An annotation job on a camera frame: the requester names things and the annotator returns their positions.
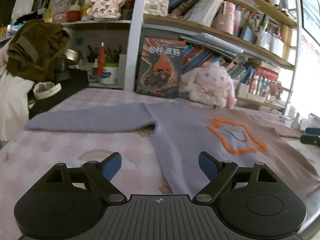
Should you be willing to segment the pink floral doll figure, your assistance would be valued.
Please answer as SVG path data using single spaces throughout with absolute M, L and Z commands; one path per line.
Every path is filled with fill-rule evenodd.
M 120 9 L 125 0 L 89 0 L 92 7 L 87 9 L 87 15 L 96 21 L 119 20 Z

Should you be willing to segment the dark brown garment pile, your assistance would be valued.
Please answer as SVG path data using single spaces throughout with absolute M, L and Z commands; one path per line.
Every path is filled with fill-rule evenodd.
M 61 24 L 29 20 L 9 43 L 6 69 L 34 82 L 53 80 L 55 60 L 64 54 L 69 39 Z

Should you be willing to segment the white charger plug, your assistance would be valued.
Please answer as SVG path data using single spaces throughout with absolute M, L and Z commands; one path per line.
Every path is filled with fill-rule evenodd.
M 297 113 L 295 119 L 291 123 L 291 128 L 300 130 L 300 114 Z

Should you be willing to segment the white quilted pearl handbag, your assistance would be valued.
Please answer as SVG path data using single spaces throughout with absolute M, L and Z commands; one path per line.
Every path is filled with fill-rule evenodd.
M 145 0 L 144 14 L 166 17 L 168 15 L 168 0 Z

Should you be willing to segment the white pink plush bunny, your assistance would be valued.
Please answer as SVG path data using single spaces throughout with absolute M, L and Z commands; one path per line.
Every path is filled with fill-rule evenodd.
M 235 89 L 231 76 L 218 63 L 206 62 L 181 76 L 179 96 L 209 106 L 232 109 Z

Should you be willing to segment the red tassel ornament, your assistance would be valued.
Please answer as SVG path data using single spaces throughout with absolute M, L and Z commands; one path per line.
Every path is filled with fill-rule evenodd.
M 99 49 L 99 55 L 98 55 L 98 68 L 97 68 L 97 75 L 101 75 L 103 72 L 103 66 L 104 66 L 104 48 L 105 44 L 104 42 L 101 43 L 100 49 Z

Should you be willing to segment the white pen holder cup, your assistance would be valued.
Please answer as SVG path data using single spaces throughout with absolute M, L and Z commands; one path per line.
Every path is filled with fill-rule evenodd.
M 105 63 L 99 82 L 103 85 L 116 85 L 118 80 L 118 63 Z

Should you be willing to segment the pink cylindrical cup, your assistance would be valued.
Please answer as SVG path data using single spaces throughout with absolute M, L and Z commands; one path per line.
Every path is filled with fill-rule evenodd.
M 214 28 L 231 35 L 234 34 L 235 4 L 224 1 L 214 20 Z

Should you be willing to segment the Harry Potter book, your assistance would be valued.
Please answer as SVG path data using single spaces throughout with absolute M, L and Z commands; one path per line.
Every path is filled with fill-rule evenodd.
M 163 98 L 178 97 L 186 43 L 146 37 L 136 92 Z

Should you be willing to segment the white smart watch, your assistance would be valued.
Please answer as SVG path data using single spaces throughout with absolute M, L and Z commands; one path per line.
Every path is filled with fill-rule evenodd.
M 62 89 L 61 84 L 53 82 L 39 82 L 33 88 L 33 93 L 37 100 L 47 99 L 54 96 Z

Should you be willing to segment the white wooden bookshelf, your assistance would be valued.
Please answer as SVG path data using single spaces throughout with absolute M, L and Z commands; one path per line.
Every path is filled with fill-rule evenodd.
M 126 64 L 125 70 L 121 72 L 120 79 L 117 85 L 107 85 L 107 88 L 123 89 L 125 91 L 133 91 L 135 88 L 137 61 L 140 50 L 140 41 L 144 30 L 155 29 L 163 34 L 160 37 L 169 39 L 183 38 L 191 43 L 202 45 L 205 48 L 213 49 L 213 46 L 223 49 L 227 48 L 228 44 L 233 44 L 242 49 L 243 54 L 248 54 L 252 57 L 260 58 L 270 64 L 296 71 L 296 64 L 292 65 L 271 53 L 270 51 L 245 41 L 239 37 L 225 33 L 220 30 L 209 28 L 207 26 L 191 22 L 187 20 L 180 20 L 178 18 L 156 16 L 144 14 L 144 1 L 135 0 L 132 19 L 116 20 L 116 21 L 78 21 L 72 23 L 64 23 L 63 27 L 68 31 L 84 31 L 93 29 L 116 29 L 121 24 L 129 24 L 129 38 L 127 43 Z

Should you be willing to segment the white tablet under shelf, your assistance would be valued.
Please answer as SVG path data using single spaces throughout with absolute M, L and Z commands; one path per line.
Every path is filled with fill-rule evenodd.
M 230 42 L 222 40 L 222 39 L 215 37 L 213 35 L 210 35 L 208 33 L 198 33 L 193 36 L 181 35 L 180 39 L 188 41 L 188 42 L 200 44 L 200 45 L 203 45 L 208 48 L 213 48 L 215 50 L 218 50 L 220 52 L 223 52 L 225 54 L 230 54 L 233 56 L 236 56 L 238 54 L 242 54 L 244 52 L 244 50 L 242 48 L 239 48 Z

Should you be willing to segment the purple and pink sweater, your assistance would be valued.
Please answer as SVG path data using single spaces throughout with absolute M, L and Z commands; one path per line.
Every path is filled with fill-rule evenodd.
M 284 141 L 294 129 L 237 109 L 208 109 L 183 101 L 95 106 L 41 113 L 26 130 L 119 133 L 153 126 L 150 139 L 164 176 L 175 194 L 195 195 L 207 178 L 198 165 L 208 152 L 242 167 L 266 163 L 296 194 L 319 191 L 319 174 L 298 150 Z

